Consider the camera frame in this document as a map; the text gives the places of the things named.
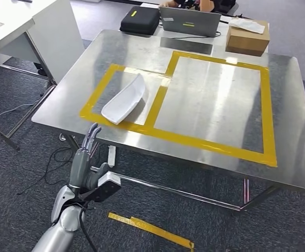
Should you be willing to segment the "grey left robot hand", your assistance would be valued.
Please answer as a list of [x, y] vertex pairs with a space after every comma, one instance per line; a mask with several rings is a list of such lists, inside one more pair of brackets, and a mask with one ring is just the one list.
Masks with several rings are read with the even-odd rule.
[[91, 171], [90, 159], [92, 151], [98, 148], [98, 144], [93, 143], [101, 130], [98, 123], [92, 124], [83, 139], [82, 146], [76, 152], [69, 180], [69, 187], [76, 193], [82, 189], [90, 191], [97, 188], [98, 179], [109, 171], [110, 167], [107, 162], [102, 163], [96, 173]]

